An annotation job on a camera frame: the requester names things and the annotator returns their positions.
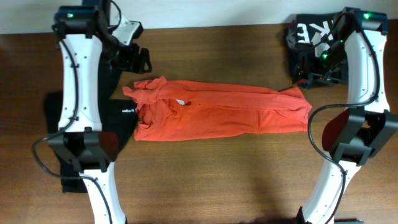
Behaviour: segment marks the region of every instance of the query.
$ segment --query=white arm segment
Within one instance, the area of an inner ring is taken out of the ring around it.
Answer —
[[[111,210],[111,216],[113,224],[125,224],[126,216],[124,215],[122,208],[120,207],[118,192],[116,191],[116,184],[114,182],[114,162],[110,163],[108,171],[102,173],[101,170],[84,170],[84,173],[80,173],[81,176],[92,177],[97,180],[97,183],[101,186],[101,189],[106,197],[109,208]],[[94,213],[95,224],[109,224],[109,217],[106,211],[104,201],[98,191],[96,185],[90,180],[84,180],[86,185],[88,196],[90,197],[91,207]]]
[[[380,91],[379,98],[370,105],[365,106],[366,111],[383,113],[390,110],[384,91],[383,76],[383,53],[386,44],[386,36],[378,31],[364,31],[368,37],[374,51],[376,52],[377,62],[380,71]],[[348,58],[348,103],[366,102],[376,90],[376,72],[374,69],[371,52],[365,43],[361,33],[353,32],[345,42],[345,51]],[[360,167],[355,162],[340,161],[340,165],[348,170],[346,176],[347,188],[349,182],[359,171]],[[325,160],[315,189],[309,201],[303,206],[303,215],[306,222],[313,224],[324,224],[332,214],[341,190],[341,171],[340,169]]]
[[[346,189],[353,176],[361,167],[356,166],[355,162],[348,161],[340,161],[339,164],[348,171],[346,175]],[[306,222],[325,224],[329,219],[340,196],[343,180],[341,175],[340,168],[325,159],[315,189],[310,199],[303,206],[303,216]]]
[[[366,111],[383,113],[390,110],[384,91],[383,53],[387,36],[379,31],[365,30],[366,37],[373,46],[380,70],[379,99],[365,106]],[[363,103],[370,99],[376,91],[376,71],[373,58],[361,33],[353,32],[345,43],[348,58],[348,101],[347,103]]]
[[[78,66],[79,107],[78,120],[66,132],[83,132],[85,127],[92,131],[101,131],[102,124],[98,111],[98,64],[102,52],[102,42],[93,36],[87,39],[85,34],[69,34],[63,40]],[[62,115],[58,127],[65,127],[75,108],[75,77],[72,62],[60,43],[63,58],[63,103]]]

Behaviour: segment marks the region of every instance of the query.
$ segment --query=red cloth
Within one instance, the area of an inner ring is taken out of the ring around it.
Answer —
[[[148,141],[306,131],[312,107],[298,88],[278,92],[164,77],[135,82],[133,90],[125,86],[123,93],[138,104],[135,139]]]

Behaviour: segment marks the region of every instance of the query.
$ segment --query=wooden surface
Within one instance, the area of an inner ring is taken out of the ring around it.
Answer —
[[[146,30],[138,43],[151,52],[154,71],[124,73],[124,85],[164,75],[169,80],[291,86],[282,43],[286,25]],[[398,22],[390,22],[384,78],[391,111],[398,113]],[[58,179],[34,162],[30,145],[46,134],[46,93],[62,89],[62,59],[52,34],[0,35],[0,222],[93,223],[86,194],[62,194]],[[318,108],[344,103],[347,86],[302,90]],[[319,114],[324,125],[341,110]],[[350,183],[338,218],[367,223],[398,220],[398,136]],[[44,144],[40,157],[58,162]],[[116,183],[130,223],[239,223],[294,217],[315,185],[323,159],[306,133],[244,134],[182,142],[135,142],[119,155]]]

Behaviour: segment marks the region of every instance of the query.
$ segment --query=wire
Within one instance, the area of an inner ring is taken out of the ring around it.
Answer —
[[[40,143],[42,143],[44,141],[48,141],[49,139],[53,139],[53,138],[55,138],[57,136],[60,136],[61,134],[63,134],[73,124],[73,122],[76,120],[76,117],[77,117],[78,105],[79,105],[78,75],[77,75],[75,61],[74,61],[74,59],[72,57],[72,54],[71,54],[68,46],[60,38],[60,36],[59,36],[59,34],[57,32],[57,28],[55,26],[52,26],[52,30],[57,35],[59,41],[62,43],[63,47],[67,51],[68,56],[69,56],[69,58],[70,58],[70,60],[72,62],[73,74],[74,74],[74,77],[75,77],[75,109],[73,110],[73,115],[70,118],[69,123],[64,128],[61,128],[56,133],[52,133],[52,134],[49,134],[48,136],[46,136],[44,138],[38,139],[38,140],[36,140],[33,143],[32,147],[31,147],[32,153],[33,153],[33,156],[34,156],[36,162],[39,164],[39,166],[44,171],[46,171],[46,173],[50,174],[53,177],[57,177],[57,178],[60,178],[60,179],[66,179],[66,180],[90,180],[90,181],[92,181],[92,183],[94,183],[96,185],[99,193],[101,194],[101,197],[102,197],[102,199],[104,201],[104,204],[105,204],[105,207],[106,207],[106,211],[108,212],[109,223],[112,224],[111,210],[109,208],[108,202],[106,201],[106,197],[104,195],[104,192],[102,191],[101,186],[99,185],[99,183],[97,183],[96,179],[94,179],[92,177],[67,177],[67,176],[62,176],[60,174],[56,174],[56,173],[52,172],[48,167],[46,167],[44,165],[44,163],[40,160],[40,158],[39,158],[39,156],[37,155],[37,152],[36,152],[37,145],[39,145]]]
[[[340,195],[338,197],[335,209],[333,210],[332,214],[330,215],[329,219],[325,222],[325,224],[329,223],[331,219],[333,219],[333,217],[335,216],[338,206],[340,205],[341,199],[343,197],[344,194],[344,189],[345,189],[345,185],[346,185],[346,175],[347,175],[347,171],[344,170],[344,168],[338,163],[335,162],[333,159],[331,159],[330,157],[328,157],[325,153],[323,153],[318,146],[315,144],[313,138],[312,138],[312,133],[311,133],[311,124],[313,121],[313,118],[315,117],[315,115],[325,109],[329,109],[329,108],[345,108],[345,107],[349,107],[349,108],[356,108],[356,107],[361,107],[361,106],[366,106],[369,105],[373,102],[375,102],[378,98],[379,98],[379,91],[380,91],[380,68],[379,68],[379,63],[377,62],[377,56],[375,51],[372,48],[372,45],[368,39],[368,37],[366,36],[362,26],[359,25],[358,20],[355,18],[355,16],[353,16],[351,13],[348,12],[343,12],[342,14],[339,15],[339,17],[337,18],[337,20],[335,21],[333,28],[331,29],[331,31],[324,37],[323,40],[321,40],[318,44],[311,46],[307,49],[303,49],[303,50],[311,50],[314,49],[315,47],[319,46],[320,44],[322,44],[324,41],[327,40],[328,36],[336,29],[336,25],[338,23],[338,21],[342,18],[343,15],[346,16],[351,16],[354,21],[355,21],[355,25],[356,27],[359,29],[360,33],[362,34],[366,45],[368,46],[370,52],[371,52],[371,56],[373,58],[373,63],[374,63],[374,68],[376,71],[376,91],[374,92],[374,95],[372,97],[370,97],[370,99],[364,103],[351,103],[351,104],[334,104],[334,105],[326,105],[326,106],[322,106],[320,108],[318,108],[317,110],[315,110],[310,118],[308,119],[308,138],[311,142],[311,145],[314,147],[314,149],[322,156],[324,157],[326,160],[328,160],[329,162],[333,163],[334,165],[338,166],[341,173],[342,173],[342,183],[341,183],[341,191],[340,191]]]
[[[119,27],[120,22],[122,21],[122,10],[120,10],[120,7],[116,4],[116,2],[111,1],[111,3],[116,7],[116,9],[117,9],[118,12],[119,12],[119,22],[118,22],[118,24],[116,24],[115,26],[113,26],[112,28],[110,28],[110,29],[109,29],[109,32],[115,31],[115,30]]]

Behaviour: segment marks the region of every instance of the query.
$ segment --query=white wall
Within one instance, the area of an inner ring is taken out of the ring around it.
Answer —
[[[144,28],[205,27],[290,22],[291,14],[328,13],[345,6],[398,18],[398,0],[115,0],[123,14]],[[0,34],[50,32],[61,5],[80,0],[2,0]]]

